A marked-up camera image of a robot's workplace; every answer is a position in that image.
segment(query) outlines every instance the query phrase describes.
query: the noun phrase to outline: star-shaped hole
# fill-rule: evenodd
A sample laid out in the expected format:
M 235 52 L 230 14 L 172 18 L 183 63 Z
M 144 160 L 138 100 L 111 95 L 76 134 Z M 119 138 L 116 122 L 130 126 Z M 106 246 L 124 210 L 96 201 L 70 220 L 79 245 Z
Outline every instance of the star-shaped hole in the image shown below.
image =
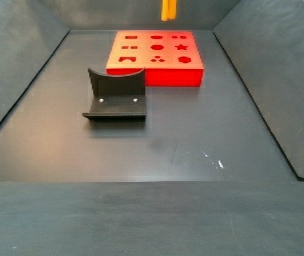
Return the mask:
M 175 47 L 178 48 L 178 50 L 188 50 L 188 46 L 183 44 L 176 45 Z

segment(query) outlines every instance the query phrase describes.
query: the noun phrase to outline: black shape block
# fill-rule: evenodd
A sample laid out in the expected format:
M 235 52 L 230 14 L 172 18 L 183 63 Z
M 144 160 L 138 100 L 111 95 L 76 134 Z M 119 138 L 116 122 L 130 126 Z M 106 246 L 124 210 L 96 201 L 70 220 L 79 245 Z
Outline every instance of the black shape block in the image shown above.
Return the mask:
M 88 72 L 94 103 L 83 116 L 88 119 L 146 118 L 146 70 L 126 76 L 108 76 L 92 69 Z

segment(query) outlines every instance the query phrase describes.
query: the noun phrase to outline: red shape sorter box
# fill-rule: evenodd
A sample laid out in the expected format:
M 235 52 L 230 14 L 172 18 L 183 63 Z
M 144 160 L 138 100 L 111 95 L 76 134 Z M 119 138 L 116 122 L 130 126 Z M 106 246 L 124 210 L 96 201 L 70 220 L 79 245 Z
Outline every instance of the red shape sorter box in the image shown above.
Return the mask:
M 204 66 L 192 33 L 118 32 L 107 73 L 127 75 L 143 68 L 148 86 L 200 86 Z

